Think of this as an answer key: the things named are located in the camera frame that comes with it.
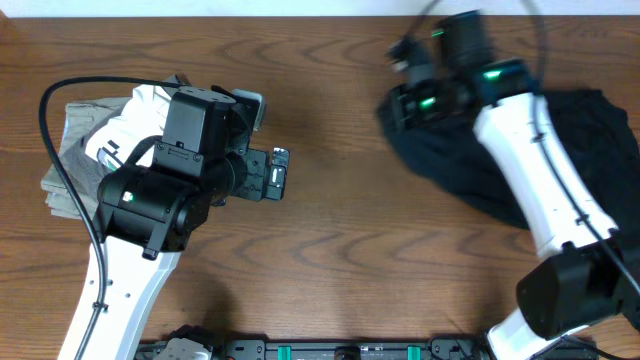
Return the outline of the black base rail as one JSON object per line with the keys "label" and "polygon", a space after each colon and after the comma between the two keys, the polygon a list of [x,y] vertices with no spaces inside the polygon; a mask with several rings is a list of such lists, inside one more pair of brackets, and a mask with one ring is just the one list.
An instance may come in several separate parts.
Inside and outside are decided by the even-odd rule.
{"label": "black base rail", "polygon": [[480,360],[488,348],[470,336],[439,336],[409,342],[271,341],[218,337],[184,325],[161,341],[138,345],[135,360]]}

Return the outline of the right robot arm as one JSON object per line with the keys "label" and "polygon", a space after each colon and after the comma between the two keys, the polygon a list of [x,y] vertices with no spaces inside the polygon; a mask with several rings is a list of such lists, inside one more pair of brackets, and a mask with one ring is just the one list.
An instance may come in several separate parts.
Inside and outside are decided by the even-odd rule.
{"label": "right robot arm", "polygon": [[406,80],[378,110],[412,171],[532,234],[538,266],[485,336],[494,359],[565,358],[576,332],[639,320],[637,141],[600,92],[543,91],[546,54],[498,59],[480,13],[450,16],[390,48]]}

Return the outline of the white folded t-shirt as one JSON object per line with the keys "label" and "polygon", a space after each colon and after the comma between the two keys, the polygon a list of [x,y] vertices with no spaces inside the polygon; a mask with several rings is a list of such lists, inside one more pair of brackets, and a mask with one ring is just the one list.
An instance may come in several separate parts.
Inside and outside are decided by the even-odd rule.
{"label": "white folded t-shirt", "polygon": [[111,116],[88,139],[85,154],[109,170],[126,162],[144,139],[161,136],[174,88],[139,85],[119,115]]}

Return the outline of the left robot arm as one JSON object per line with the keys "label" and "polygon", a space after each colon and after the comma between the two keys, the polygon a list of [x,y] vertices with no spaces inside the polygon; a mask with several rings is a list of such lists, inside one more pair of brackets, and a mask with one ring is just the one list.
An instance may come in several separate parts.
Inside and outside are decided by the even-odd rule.
{"label": "left robot arm", "polygon": [[191,234],[228,197],[284,196],[288,150],[250,148],[266,102],[241,89],[182,86],[160,135],[144,138],[101,181],[97,246],[59,352],[62,359],[131,359],[153,304]]}

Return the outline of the black leggings red waistband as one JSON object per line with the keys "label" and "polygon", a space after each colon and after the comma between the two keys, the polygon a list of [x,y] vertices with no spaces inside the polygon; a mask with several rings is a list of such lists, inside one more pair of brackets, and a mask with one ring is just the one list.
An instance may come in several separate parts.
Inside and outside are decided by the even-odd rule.
{"label": "black leggings red waistband", "polygon": [[638,142],[626,112],[601,91],[546,93],[536,109],[541,142],[528,95],[408,131],[392,128],[387,101],[378,116],[405,164],[469,205],[530,229],[539,258],[565,242],[607,239],[613,230],[638,239]]}

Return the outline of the khaki folded cargo pants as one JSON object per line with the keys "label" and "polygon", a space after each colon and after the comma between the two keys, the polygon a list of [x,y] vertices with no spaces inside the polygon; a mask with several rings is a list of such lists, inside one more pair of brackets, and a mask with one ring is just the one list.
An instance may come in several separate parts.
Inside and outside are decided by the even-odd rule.
{"label": "khaki folded cargo pants", "polygon": [[[98,206],[99,183],[110,170],[86,155],[85,148],[90,137],[111,118],[120,115],[128,101],[127,97],[103,98],[65,106],[65,129],[58,155],[90,217]],[[52,215],[81,219],[54,167],[41,180],[41,188],[47,192],[45,202]]]}

